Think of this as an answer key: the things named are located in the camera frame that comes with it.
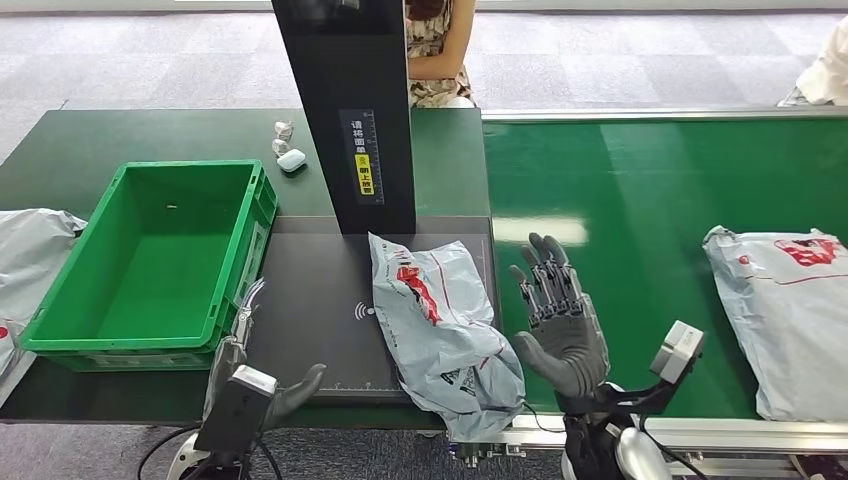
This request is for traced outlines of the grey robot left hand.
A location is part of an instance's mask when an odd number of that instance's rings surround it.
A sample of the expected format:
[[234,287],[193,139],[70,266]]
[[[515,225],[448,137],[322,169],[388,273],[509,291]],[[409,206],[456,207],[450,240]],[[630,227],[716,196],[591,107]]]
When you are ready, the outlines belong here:
[[[211,416],[214,403],[223,391],[226,381],[238,367],[247,364],[247,345],[253,328],[252,316],[257,308],[256,297],[264,286],[263,277],[249,286],[237,309],[230,333],[225,335],[217,346],[204,399],[203,422]],[[307,370],[300,382],[286,388],[277,387],[265,415],[262,432],[281,428],[283,420],[318,391],[327,369],[326,364],[316,363]]]

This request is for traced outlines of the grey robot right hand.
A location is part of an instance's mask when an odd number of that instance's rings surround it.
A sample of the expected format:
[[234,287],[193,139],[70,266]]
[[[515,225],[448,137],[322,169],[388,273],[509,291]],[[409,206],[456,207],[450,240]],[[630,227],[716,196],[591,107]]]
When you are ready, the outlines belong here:
[[520,248],[529,270],[509,267],[528,329],[511,344],[521,364],[565,398],[589,398],[609,372],[607,345],[591,297],[563,247],[536,232]]

